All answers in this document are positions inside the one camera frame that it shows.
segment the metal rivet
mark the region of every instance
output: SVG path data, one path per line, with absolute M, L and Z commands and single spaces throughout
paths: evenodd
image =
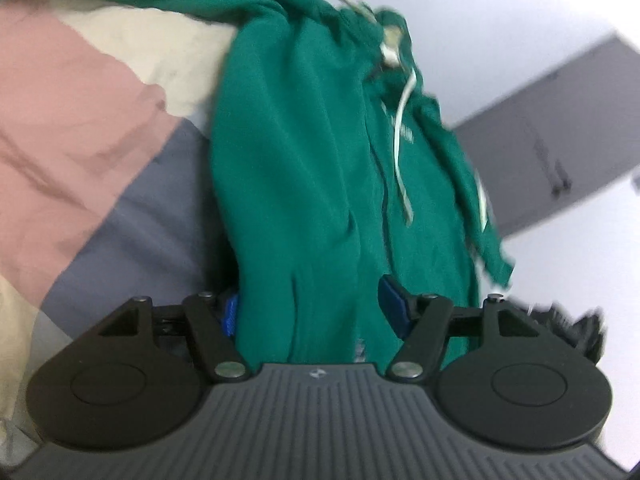
M 246 367 L 236 361 L 224 361 L 215 368 L 216 375 L 225 379 L 237 379 L 246 373 Z
M 403 379 L 415 379 L 422 375 L 423 371 L 418 363 L 412 363 L 411 361 L 400 361 L 391 367 L 391 373 Z

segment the hoodie drawstring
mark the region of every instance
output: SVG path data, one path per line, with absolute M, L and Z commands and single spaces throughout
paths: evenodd
M 400 173 L 400 130 L 402 128 L 402 115 L 404 114 L 404 108 L 407 101 L 411 96 L 411 92 L 414 91 L 415 85 L 418 79 L 415 75 L 415 69 L 412 68 L 411 75 L 407 79 L 400 101 L 398 103 L 398 111 L 396 112 L 396 123 L 394 124 L 394 173 L 396 174 L 396 182 L 398 183 L 398 189 L 402 197 L 402 206 L 404 207 L 404 219 L 406 224 L 410 226 L 414 222 L 414 209 L 411 207 L 411 201 L 409 195 L 406 192 L 406 187 L 402 181 L 402 174 Z

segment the gray fabric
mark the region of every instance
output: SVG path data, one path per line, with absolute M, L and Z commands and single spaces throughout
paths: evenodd
M 6 438 L 0 442 L 0 466 L 15 467 L 38 447 L 36 442 L 5 418 L 0 418 L 0 434 L 6 435 Z
M 213 195 L 209 141 L 180 123 L 58 277 L 42 311 L 76 338 L 132 296 L 179 303 L 234 279 Z
M 206 100 L 201 102 L 193 113 L 187 117 L 188 120 L 193 123 L 193 125 L 203 134 L 207 139 L 209 139 L 209 134 L 211 130 L 211 102 Z
M 38 313 L 33 325 L 29 360 L 24 369 L 22 382 L 18 388 L 18 397 L 14 407 L 12 423 L 34 441 L 39 441 L 36 428 L 29 417 L 25 403 L 27 384 L 35 371 L 49 358 L 60 352 L 71 342 L 71 338 L 57 327 L 42 311 Z

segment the pink fabric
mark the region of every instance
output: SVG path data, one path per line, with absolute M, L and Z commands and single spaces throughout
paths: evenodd
M 0 5 L 0 274 L 34 306 L 159 153 L 164 91 L 45 7 Z

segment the blue clip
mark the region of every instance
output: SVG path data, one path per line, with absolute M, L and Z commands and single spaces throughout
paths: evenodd
M 386 274 L 378 282 L 378 304 L 398 338 L 406 338 L 414 328 L 415 296 Z
M 226 300 L 225 316 L 222 318 L 220 325 L 222 326 L 222 332 L 224 332 L 227 337 L 236 335 L 236 318 L 238 317 L 239 303 L 240 297 L 238 294 L 234 294 L 231 298 Z

